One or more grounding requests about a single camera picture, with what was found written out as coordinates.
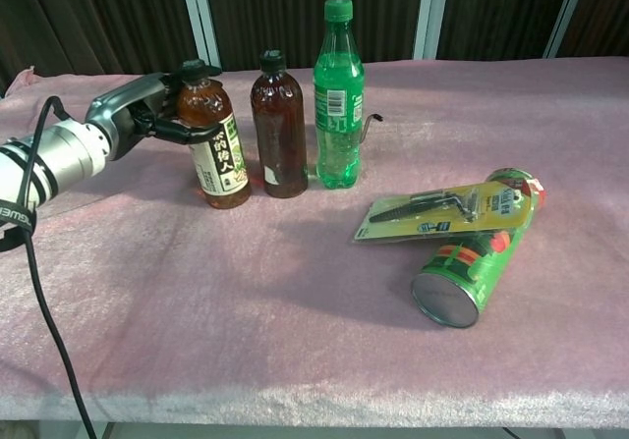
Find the plastic bottle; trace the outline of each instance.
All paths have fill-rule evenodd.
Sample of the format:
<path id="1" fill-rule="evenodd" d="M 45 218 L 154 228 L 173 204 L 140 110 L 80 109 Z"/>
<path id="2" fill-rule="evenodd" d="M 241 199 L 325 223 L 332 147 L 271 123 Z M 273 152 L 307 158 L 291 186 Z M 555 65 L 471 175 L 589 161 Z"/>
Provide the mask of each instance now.
<path id="1" fill-rule="evenodd" d="M 254 83 L 251 101 L 264 189 L 271 196 L 289 198 L 308 187 L 304 98 L 286 72 L 281 51 L 265 51 L 259 62 L 262 75 Z"/>
<path id="2" fill-rule="evenodd" d="M 314 66 L 316 172 L 329 189 L 352 187 L 361 170 L 365 72 L 351 31 L 351 0 L 327 0 L 326 33 Z"/>
<path id="3" fill-rule="evenodd" d="M 190 150 L 205 200 L 214 208 L 227 209 L 247 201 L 252 189 L 232 104 L 223 84 L 211 79 L 219 74 L 202 59 L 186 61 L 177 115 L 189 127 L 215 128 L 208 142 L 192 144 Z"/>

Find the green soda bottle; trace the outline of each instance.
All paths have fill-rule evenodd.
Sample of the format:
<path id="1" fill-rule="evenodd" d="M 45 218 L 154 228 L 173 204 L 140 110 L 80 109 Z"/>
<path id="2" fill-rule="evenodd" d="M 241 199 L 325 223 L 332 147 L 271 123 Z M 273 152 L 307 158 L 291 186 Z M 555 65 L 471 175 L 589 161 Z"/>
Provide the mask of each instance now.
<path id="1" fill-rule="evenodd" d="M 314 66 L 316 172 L 329 189 L 352 187 L 361 171 L 365 71 L 351 30 L 351 0 L 327 0 L 326 33 Z"/>

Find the robotic arm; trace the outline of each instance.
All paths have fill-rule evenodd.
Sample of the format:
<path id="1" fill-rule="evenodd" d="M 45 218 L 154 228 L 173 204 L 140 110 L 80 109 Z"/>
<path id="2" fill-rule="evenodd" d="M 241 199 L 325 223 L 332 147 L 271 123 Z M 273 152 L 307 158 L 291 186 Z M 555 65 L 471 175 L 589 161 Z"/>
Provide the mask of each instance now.
<path id="1" fill-rule="evenodd" d="M 170 121 L 176 115 L 182 83 L 177 75 L 143 76 L 96 97 L 81 124 L 55 110 L 61 121 L 44 130 L 35 159 L 29 201 L 33 211 L 72 185 L 101 172 L 107 161 L 127 154 L 144 137 L 180 144 L 209 139 L 209 128 L 189 128 Z M 10 139 L 0 146 L 0 227 L 16 222 L 13 213 L 27 168 L 33 136 Z"/>

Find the brown liquid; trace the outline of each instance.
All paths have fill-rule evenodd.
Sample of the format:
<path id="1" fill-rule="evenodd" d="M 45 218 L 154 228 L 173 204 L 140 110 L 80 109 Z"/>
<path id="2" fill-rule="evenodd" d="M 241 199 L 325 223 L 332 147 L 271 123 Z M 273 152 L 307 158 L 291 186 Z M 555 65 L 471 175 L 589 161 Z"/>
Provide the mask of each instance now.
<path id="1" fill-rule="evenodd" d="M 190 127 L 214 127 L 233 113 L 232 104 L 222 83 L 210 79 L 185 84 L 177 102 L 177 115 Z M 252 194 L 251 184 L 228 195 L 205 194 L 205 200 L 214 208 L 234 208 L 247 201 Z"/>
<path id="2" fill-rule="evenodd" d="M 299 84 L 286 72 L 263 74 L 254 83 L 251 101 L 264 190 L 278 198 L 299 195 L 308 187 Z"/>

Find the yellow packaging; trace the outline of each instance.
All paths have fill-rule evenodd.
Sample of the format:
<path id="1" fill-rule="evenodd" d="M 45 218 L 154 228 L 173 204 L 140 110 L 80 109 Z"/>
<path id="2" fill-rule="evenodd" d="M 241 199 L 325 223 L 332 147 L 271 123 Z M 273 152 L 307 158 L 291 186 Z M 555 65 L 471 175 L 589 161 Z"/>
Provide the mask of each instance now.
<path id="1" fill-rule="evenodd" d="M 376 200 L 354 240 L 443 238 L 522 226 L 531 211 L 524 179 L 492 181 Z"/>

